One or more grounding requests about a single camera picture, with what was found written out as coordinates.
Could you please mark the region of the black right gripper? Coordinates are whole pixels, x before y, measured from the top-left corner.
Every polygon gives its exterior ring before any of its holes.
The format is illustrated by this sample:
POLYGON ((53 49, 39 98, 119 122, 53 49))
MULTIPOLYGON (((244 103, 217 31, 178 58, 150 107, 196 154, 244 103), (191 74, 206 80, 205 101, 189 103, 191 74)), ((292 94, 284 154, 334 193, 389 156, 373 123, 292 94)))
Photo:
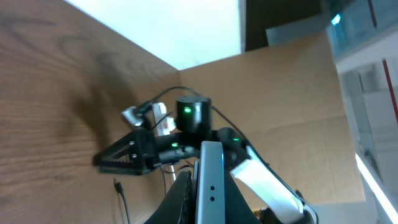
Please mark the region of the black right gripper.
POLYGON ((152 131, 137 129, 93 156, 101 173, 146 175, 161 166, 152 131))

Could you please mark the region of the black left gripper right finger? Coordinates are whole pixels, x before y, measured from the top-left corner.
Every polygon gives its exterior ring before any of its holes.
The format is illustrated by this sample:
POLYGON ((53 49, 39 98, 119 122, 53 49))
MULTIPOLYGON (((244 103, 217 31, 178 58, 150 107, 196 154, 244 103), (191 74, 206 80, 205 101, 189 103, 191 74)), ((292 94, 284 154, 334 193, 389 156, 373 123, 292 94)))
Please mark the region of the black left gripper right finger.
POLYGON ((228 171, 224 172, 226 224, 260 224, 228 171))

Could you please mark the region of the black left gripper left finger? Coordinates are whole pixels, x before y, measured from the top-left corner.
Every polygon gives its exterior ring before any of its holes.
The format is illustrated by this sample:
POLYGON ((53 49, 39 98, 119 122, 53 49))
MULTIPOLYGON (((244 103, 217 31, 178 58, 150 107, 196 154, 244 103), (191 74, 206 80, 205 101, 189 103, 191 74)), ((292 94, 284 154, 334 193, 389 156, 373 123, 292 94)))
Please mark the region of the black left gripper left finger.
POLYGON ((190 171, 179 173, 157 210, 144 223, 193 223, 193 184, 190 171))

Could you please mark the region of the blue Galaxy smartphone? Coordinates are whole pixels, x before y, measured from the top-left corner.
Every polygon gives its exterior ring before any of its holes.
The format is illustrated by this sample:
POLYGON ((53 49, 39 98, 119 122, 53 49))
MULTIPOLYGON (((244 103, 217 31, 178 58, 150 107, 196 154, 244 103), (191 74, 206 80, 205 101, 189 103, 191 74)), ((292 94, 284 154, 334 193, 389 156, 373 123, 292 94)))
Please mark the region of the blue Galaxy smartphone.
POLYGON ((220 142, 201 143, 195 223, 226 223, 223 146, 220 142))

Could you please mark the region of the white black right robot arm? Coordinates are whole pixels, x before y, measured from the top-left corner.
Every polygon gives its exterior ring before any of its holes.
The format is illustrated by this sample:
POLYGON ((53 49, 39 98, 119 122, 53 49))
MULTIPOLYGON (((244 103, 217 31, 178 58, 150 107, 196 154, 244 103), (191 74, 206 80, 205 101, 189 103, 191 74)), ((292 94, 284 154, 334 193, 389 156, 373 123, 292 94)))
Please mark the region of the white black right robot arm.
POLYGON ((195 158, 179 173, 149 223, 318 223, 314 208, 292 190, 231 127, 213 129, 211 100, 181 96, 177 132, 156 136, 148 102, 124 116, 136 129, 93 157, 102 173, 145 175, 195 158))

